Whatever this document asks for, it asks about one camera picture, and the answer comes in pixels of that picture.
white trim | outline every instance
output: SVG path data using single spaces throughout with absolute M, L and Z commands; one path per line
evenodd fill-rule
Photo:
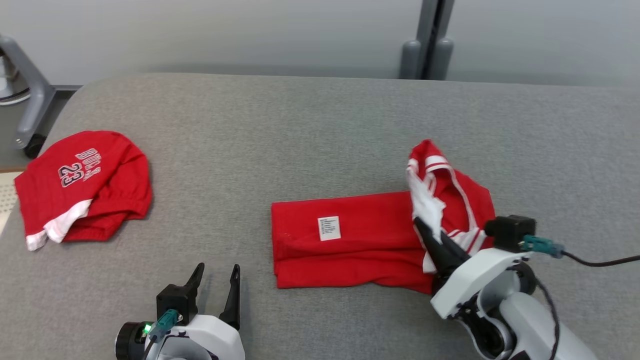
M 471 242 L 474 241 L 474 236 L 476 235 L 475 231 L 469 231 L 467 233 L 458 233 L 456 236 L 456 243 L 460 246 L 465 252 L 469 250 L 471 246 Z
M 427 189 L 429 190 L 429 193 L 431 193 L 433 195 L 436 192 L 436 186 L 438 185 L 438 179 L 436 179 L 436 176 L 432 172 L 428 172 L 425 175 L 425 178 L 429 179 L 429 183 L 427 184 Z
M 476 239 L 476 242 L 473 244 L 473 246 L 471 246 L 471 250 L 469 251 L 469 255 L 471 255 L 471 256 L 476 255 L 477 252 L 480 251 L 480 248 L 482 247 L 482 244 L 484 244 L 485 239 L 486 239 L 486 234 L 484 233 L 484 230 L 479 229 L 478 238 Z
M 415 226 L 415 224 L 413 225 L 413 231 L 415 231 L 415 233 L 418 235 L 418 240 L 420 240 L 420 245 L 422 246 L 424 251 L 427 251 L 427 247 L 424 244 L 424 240 L 422 239 L 422 235 L 420 235 L 420 231 L 418 231 L 418 228 Z
M 425 164 L 427 165 L 427 167 L 433 164 L 438 164 L 438 163 L 448 164 L 449 162 L 447 161 L 447 159 L 444 158 L 444 156 L 440 156 L 440 155 L 431 155 L 425 159 Z
M 430 173 L 430 172 L 432 172 L 432 171 L 434 171 L 434 170 L 439 170 L 439 169 L 441 169 L 441 168 L 445 168 L 445 169 L 447 169 L 447 170 L 449 170 L 449 171 L 451 171 L 451 170 L 452 170 L 452 168 L 451 168 L 451 166 L 450 166 L 449 164 L 442 164 L 442 163 L 441 163 L 441 164 L 431 165 L 431 166 L 430 166 L 430 167 L 428 167 L 425 171 L 426 171 L 427 173 Z
M 37 234 L 27 235 L 27 250 L 38 250 L 44 246 L 45 242 L 47 242 L 47 235 L 44 230 Z
M 456 179 L 455 171 L 449 168 L 449 173 L 451 175 L 451 181 L 453 182 L 453 186 L 455 186 L 456 189 L 458 189 L 458 192 L 460 192 L 460 195 L 462 195 L 462 199 L 465 202 L 465 209 L 467 210 L 467 216 L 469 219 L 469 231 L 471 231 L 471 229 L 473 229 L 474 227 L 477 227 L 476 217 L 474 216 L 474 212 L 471 210 L 471 204 L 469 203 L 467 194 L 464 192 L 464 190 L 462 190 L 462 186 L 460 186 L 458 180 Z
M 82 200 L 74 204 L 62 215 L 46 223 L 44 229 L 47 231 L 49 238 L 56 243 L 61 243 L 62 239 L 64 239 L 65 235 L 69 232 L 71 225 L 73 225 L 77 219 L 86 217 L 92 200 L 93 199 Z
M 20 104 L 23 101 L 29 100 L 29 98 L 31 98 L 31 94 L 24 95 L 15 100 L 7 100 L 4 102 L 0 102 L 0 106 L 11 106 L 11 105 Z
M 460 245 L 460 247 L 463 248 L 465 252 L 469 252 L 469 247 L 471 247 L 471 245 L 478 237 L 479 231 L 480 229 L 478 229 L 477 227 L 472 228 L 469 232 L 463 235 L 460 242 L 458 242 L 458 245 Z

white stripe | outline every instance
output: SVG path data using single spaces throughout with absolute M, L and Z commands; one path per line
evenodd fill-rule
M 413 231 L 415 231 L 415 233 L 418 235 L 418 240 L 420 240 L 420 245 L 422 245 L 422 248 L 427 251 L 427 247 L 424 245 L 424 240 L 422 239 L 422 235 L 420 235 L 420 231 L 418 231 L 418 228 L 415 226 L 415 224 L 413 225 Z
M 458 234 L 459 238 L 456 243 L 466 252 L 471 246 L 471 242 L 474 241 L 477 231 L 469 231 L 468 233 Z
M 74 204 L 69 210 L 64 212 L 64 214 L 46 223 L 44 229 L 47 231 L 49 238 L 56 243 L 61 243 L 62 239 L 64 239 L 65 235 L 69 232 L 71 225 L 73 225 L 77 219 L 86 217 L 91 201 L 92 199 L 82 200 Z
M 429 168 L 427 168 L 428 172 L 432 172 L 434 170 L 438 170 L 441 168 L 445 168 L 447 170 L 452 170 L 451 165 L 449 164 L 439 164 L 439 165 L 431 165 Z
M 484 233 L 484 230 L 479 230 L 479 231 L 480 233 L 478 234 L 478 238 L 476 239 L 476 242 L 473 244 L 473 246 L 471 246 L 471 250 L 469 251 L 469 255 L 471 256 L 477 254 L 477 252 L 480 251 L 480 248 L 484 243 L 484 239 L 486 239 L 486 234 Z
M 425 164 L 427 165 L 427 167 L 433 164 L 438 164 L 438 163 L 448 164 L 449 162 L 447 161 L 447 159 L 444 158 L 444 156 L 440 156 L 440 155 L 431 155 L 427 157 L 427 159 L 425 160 Z
M 433 195 L 436 192 L 438 179 L 436 179 L 435 175 L 433 175 L 433 173 L 431 172 L 427 173 L 427 177 L 431 180 L 431 182 L 429 183 L 429 192 Z
M 469 218 L 469 230 L 473 229 L 476 226 L 476 217 L 474 216 L 474 212 L 471 210 L 471 204 L 469 204 L 469 199 L 467 198 L 467 194 L 462 190 L 462 186 L 460 186 L 458 180 L 456 179 L 456 173 L 453 169 L 449 169 L 449 173 L 451 174 L 451 180 L 453 181 L 453 186 L 458 189 L 460 195 L 462 195 L 462 199 L 465 201 L 465 209 L 467 210 L 467 216 Z

white tag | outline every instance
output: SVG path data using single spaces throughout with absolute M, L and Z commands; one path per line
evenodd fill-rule
M 335 240 L 342 237 L 340 235 L 340 220 L 338 220 L 338 217 L 318 218 L 318 230 L 320 231 L 320 241 Z

gray table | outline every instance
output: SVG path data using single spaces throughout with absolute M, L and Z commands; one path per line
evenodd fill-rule
M 154 296 L 203 261 L 198 303 L 214 315 L 242 266 L 248 359 L 479 359 L 426 295 L 277 290 L 270 204 L 404 190 L 409 150 L 432 138 L 491 190 L 498 214 L 537 218 L 542 236 L 585 258 L 638 254 L 638 114 L 640 92 L 624 89 L 197 74 L 93 83 L 45 147 L 85 129 L 126 134 L 149 157 L 152 210 L 107 243 L 31 253 L 14 209 L 0 240 L 0 357 L 112 360 L 120 326 L 153 320 Z M 533 265 L 600 359 L 640 354 L 640 264 Z

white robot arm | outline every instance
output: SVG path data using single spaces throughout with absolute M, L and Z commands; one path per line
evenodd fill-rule
M 196 296 L 204 264 L 184 286 L 171 284 L 156 297 L 158 320 L 125 323 L 115 343 L 118 360 L 244 360 L 240 340 L 240 266 L 219 317 L 198 314 Z
M 554 317 L 531 297 L 541 284 L 525 263 L 532 252 L 521 249 L 521 239 L 534 235 L 533 219 L 512 215 L 488 224 L 487 235 L 495 237 L 496 247 L 472 257 L 444 233 L 435 240 L 420 218 L 414 224 L 438 271 L 431 305 L 443 319 L 463 324 L 483 359 L 596 360 L 559 322 L 557 338 Z

